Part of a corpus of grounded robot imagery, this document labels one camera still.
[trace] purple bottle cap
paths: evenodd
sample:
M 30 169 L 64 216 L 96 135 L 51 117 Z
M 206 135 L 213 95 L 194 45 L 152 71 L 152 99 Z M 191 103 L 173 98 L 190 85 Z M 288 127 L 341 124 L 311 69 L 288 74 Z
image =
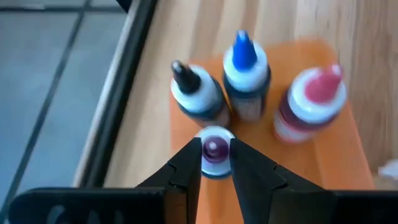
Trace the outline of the purple bottle cap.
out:
M 210 163 L 220 163 L 228 158 L 229 145 L 221 137 L 210 136 L 203 143 L 203 157 Z

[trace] orange tray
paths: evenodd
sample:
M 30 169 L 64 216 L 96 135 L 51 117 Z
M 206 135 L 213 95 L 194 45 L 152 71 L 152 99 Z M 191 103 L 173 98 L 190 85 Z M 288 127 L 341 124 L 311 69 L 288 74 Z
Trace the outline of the orange tray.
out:
M 333 50 L 322 40 L 300 40 L 267 47 L 266 53 L 272 71 L 266 113 L 257 123 L 245 123 L 233 118 L 231 131 L 280 165 L 323 188 L 373 189 L 371 173 L 349 104 L 329 127 L 303 144 L 282 143 L 273 133 L 273 114 L 282 93 L 302 70 L 335 63 L 337 58 Z M 222 83 L 222 55 L 191 63 L 204 67 Z M 201 130 L 179 110 L 171 94 L 170 128 L 172 155 Z M 225 180 L 202 177 L 197 223 L 242 222 L 232 177 Z

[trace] black frame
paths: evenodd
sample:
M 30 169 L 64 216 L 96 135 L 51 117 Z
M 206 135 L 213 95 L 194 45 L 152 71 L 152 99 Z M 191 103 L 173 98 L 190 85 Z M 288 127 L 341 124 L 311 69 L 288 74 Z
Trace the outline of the black frame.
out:
M 122 7 L 131 1 L 118 0 Z M 79 187 L 102 187 L 157 0 L 141 0 Z

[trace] tile floor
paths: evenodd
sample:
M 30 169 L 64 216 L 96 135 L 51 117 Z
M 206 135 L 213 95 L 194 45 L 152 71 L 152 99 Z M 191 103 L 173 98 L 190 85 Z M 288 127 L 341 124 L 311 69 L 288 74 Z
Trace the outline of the tile floor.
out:
M 2 0 L 0 7 L 84 2 Z M 118 7 L 115 0 L 93 0 L 91 5 Z M 17 193 L 72 183 L 125 18 L 122 11 L 85 13 Z M 77 12 L 0 12 L 0 205 L 77 19 Z

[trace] bottle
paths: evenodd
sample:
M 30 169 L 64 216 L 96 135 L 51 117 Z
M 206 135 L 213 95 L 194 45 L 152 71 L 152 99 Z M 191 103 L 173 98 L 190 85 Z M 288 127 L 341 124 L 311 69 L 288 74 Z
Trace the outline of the bottle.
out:
M 199 125 L 228 127 L 231 113 L 220 84 L 202 67 L 172 62 L 171 91 L 187 116 Z
M 245 30 L 236 34 L 225 53 L 223 82 L 232 109 L 245 121 L 257 121 L 264 113 L 271 82 L 267 55 Z
M 230 142 L 235 136 L 225 128 L 209 126 L 196 135 L 201 139 L 201 173 L 209 179 L 224 179 L 231 175 Z
M 330 124 L 344 106 L 347 95 L 339 65 L 304 70 L 284 93 L 274 115 L 277 137 L 302 142 Z

